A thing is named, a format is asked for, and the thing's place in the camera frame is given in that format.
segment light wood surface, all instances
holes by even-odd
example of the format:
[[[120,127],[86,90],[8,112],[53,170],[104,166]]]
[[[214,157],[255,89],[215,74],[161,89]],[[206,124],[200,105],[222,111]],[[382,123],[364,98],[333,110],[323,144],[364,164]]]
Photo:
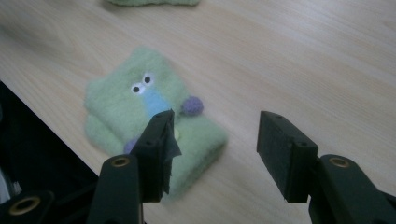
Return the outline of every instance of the light wood surface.
[[[85,86],[134,48],[157,49],[230,140],[183,198],[146,204],[146,221],[309,223],[256,153],[260,111],[396,195],[395,12],[393,0],[1,1],[0,79],[99,173],[107,156],[83,132]]]

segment googly eye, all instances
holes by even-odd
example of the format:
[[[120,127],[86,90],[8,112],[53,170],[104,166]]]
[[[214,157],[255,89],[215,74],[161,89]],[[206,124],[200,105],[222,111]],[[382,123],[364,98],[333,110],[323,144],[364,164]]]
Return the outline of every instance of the googly eye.
[[[131,92],[133,94],[139,95],[139,94],[142,94],[145,91],[145,89],[146,89],[146,87],[144,85],[142,85],[142,83],[139,82],[139,83],[132,85]]]
[[[154,83],[154,75],[152,73],[145,73],[142,83],[146,86],[151,86]]]

